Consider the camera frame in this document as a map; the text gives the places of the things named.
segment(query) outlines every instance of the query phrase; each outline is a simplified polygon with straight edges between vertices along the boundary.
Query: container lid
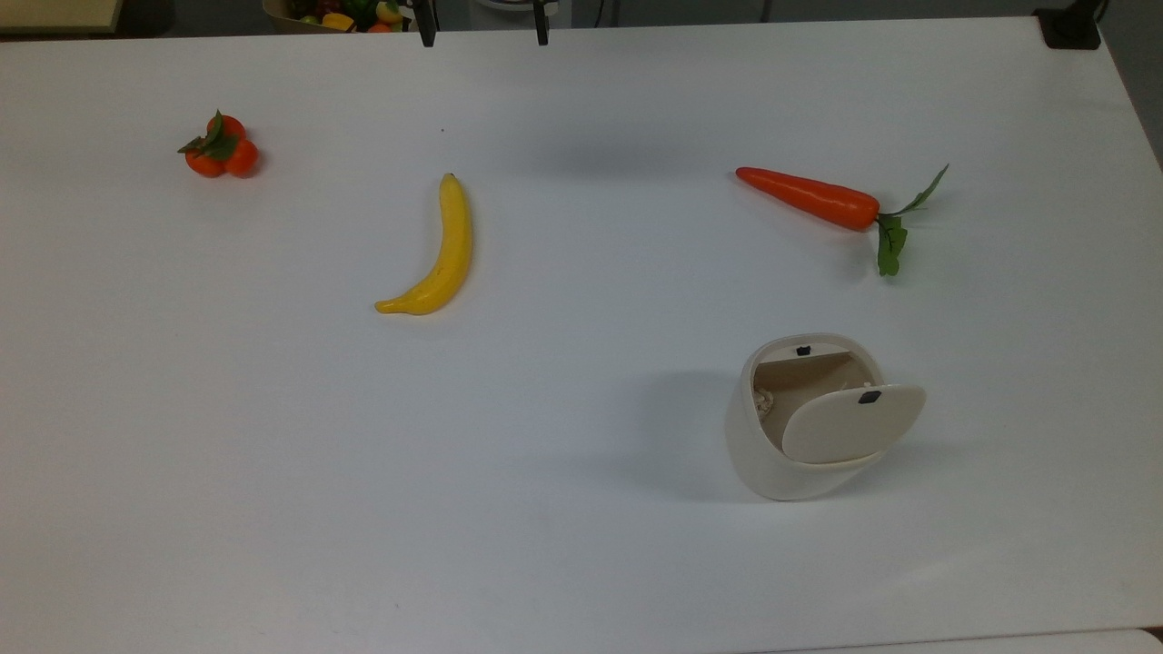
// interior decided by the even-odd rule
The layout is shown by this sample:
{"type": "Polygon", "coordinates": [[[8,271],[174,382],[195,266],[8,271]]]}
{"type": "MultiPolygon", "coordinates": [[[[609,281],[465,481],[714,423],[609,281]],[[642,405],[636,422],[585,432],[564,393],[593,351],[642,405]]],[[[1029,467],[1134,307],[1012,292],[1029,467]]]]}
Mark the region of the container lid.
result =
{"type": "Polygon", "coordinates": [[[804,403],[787,420],[784,454],[800,463],[837,463],[887,449],[913,426],[925,390],[865,385],[804,403]]]}

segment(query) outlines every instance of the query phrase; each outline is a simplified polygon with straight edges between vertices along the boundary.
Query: floor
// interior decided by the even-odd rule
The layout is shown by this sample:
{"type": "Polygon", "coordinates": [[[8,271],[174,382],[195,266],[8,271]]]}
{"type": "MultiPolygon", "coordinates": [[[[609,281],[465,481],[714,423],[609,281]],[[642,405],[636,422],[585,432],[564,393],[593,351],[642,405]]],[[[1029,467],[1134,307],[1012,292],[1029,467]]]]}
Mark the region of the floor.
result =
{"type": "MultiPolygon", "coordinates": [[[[137,0],[145,5],[145,0],[137,0]]],[[[154,0],[154,3],[165,0],[154,0]]],[[[273,34],[261,0],[172,0],[173,27],[164,36],[273,34]]],[[[469,29],[483,10],[475,0],[437,0],[445,30],[469,29]]],[[[758,21],[763,0],[562,0],[575,28],[601,24],[619,5],[619,26],[712,24],[758,21]]],[[[782,0],[772,21],[1028,16],[1037,7],[1064,7],[1066,0],[782,0]]],[[[1111,0],[1100,23],[1143,129],[1163,162],[1163,1],[1111,0]]]]}

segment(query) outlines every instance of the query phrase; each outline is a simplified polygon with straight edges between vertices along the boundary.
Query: plastic carrot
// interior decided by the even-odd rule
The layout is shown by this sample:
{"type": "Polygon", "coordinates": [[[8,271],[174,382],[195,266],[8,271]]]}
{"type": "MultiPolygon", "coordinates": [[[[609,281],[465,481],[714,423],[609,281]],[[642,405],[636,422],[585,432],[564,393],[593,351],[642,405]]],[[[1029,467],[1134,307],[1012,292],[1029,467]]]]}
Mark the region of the plastic carrot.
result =
{"type": "Polygon", "coordinates": [[[921,208],[921,204],[933,194],[947,170],[948,164],[933,178],[928,189],[918,193],[905,208],[892,213],[880,213],[880,202],[876,198],[847,186],[762,168],[740,168],[735,170],[735,175],[764,193],[841,227],[863,232],[872,227],[873,222],[877,223],[880,230],[877,269],[882,276],[893,276],[900,270],[900,251],[908,236],[908,230],[900,226],[900,216],[921,208]]]}

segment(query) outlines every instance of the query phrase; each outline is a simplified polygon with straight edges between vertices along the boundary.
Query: tomato cluster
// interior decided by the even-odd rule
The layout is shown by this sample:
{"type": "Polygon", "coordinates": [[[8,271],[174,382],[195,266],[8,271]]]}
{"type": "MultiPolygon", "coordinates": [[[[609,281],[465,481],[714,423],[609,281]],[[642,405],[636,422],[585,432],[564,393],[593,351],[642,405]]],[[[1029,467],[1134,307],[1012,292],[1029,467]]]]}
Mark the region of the tomato cluster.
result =
{"type": "Polygon", "coordinates": [[[247,128],[222,112],[215,112],[206,123],[206,136],[186,143],[178,152],[186,155],[186,165],[206,177],[223,172],[247,177],[258,162],[258,148],[247,138],[247,128]]]}

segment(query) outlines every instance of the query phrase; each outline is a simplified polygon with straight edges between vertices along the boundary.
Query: yellow banana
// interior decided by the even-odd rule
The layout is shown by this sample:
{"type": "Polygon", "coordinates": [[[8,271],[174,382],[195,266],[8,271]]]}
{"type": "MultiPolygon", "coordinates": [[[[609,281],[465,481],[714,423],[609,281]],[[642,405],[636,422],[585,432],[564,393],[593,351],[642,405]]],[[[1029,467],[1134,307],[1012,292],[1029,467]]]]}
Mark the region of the yellow banana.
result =
{"type": "Polygon", "coordinates": [[[402,296],[376,303],[376,311],[423,315],[448,304],[461,290],[472,262],[472,216],[464,189],[452,173],[440,183],[440,213],[444,235],[431,271],[402,296]]]}

